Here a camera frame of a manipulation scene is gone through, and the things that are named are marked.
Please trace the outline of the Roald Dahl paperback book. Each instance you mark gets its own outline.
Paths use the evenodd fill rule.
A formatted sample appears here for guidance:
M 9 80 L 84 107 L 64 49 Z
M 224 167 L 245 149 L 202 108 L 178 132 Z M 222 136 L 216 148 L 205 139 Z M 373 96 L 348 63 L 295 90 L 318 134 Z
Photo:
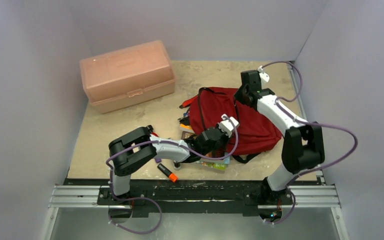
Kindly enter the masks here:
M 185 125 L 185 124 L 182 124 L 180 123 L 179 124 L 179 128 L 182 130 L 182 131 L 185 131 L 185 132 L 190 132 L 190 133 L 193 133 L 193 129 L 190 125 Z

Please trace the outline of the red backpack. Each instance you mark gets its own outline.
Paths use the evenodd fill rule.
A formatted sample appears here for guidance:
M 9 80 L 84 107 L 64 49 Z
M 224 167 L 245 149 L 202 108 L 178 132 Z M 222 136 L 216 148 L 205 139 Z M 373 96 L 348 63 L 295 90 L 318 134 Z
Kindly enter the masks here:
M 236 102 L 236 88 L 202 87 L 198 94 L 185 100 L 179 108 L 188 108 L 186 123 L 196 134 L 214 127 L 222 115 L 234 117 L 239 122 L 238 146 L 232 157 L 246 164 L 259 154 L 272 150 L 282 133 L 264 115 L 242 103 Z

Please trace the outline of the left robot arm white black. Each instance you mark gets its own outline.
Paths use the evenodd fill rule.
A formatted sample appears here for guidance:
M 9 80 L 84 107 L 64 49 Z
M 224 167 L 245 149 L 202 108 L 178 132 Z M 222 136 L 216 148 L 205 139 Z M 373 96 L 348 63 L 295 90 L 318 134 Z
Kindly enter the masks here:
M 181 140 L 160 138 L 152 126 L 138 127 L 108 145 L 112 192 L 124 198 L 130 191 L 131 175 L 152 159 L 169 159 L 177 163 L 194 163 L 212 151 L 224 149 L 231 135 L 220 127 L 210 127 L 199 135 Z

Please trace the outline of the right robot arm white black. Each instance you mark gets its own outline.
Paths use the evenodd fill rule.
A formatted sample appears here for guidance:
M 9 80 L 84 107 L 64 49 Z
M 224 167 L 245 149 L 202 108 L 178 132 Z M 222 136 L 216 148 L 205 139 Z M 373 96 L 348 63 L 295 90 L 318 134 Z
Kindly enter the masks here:
M 272 90 L 263 88 L 263 75 L 258 70 L 241 72 L 241 86 L 234 98 L 270 120 L 283 136 L 281 164 L 261 185 L 261 200 L 271 201 L 285 194 L 299 174 L 322 164 L 325 149 L 322 128 L 293 113 Z

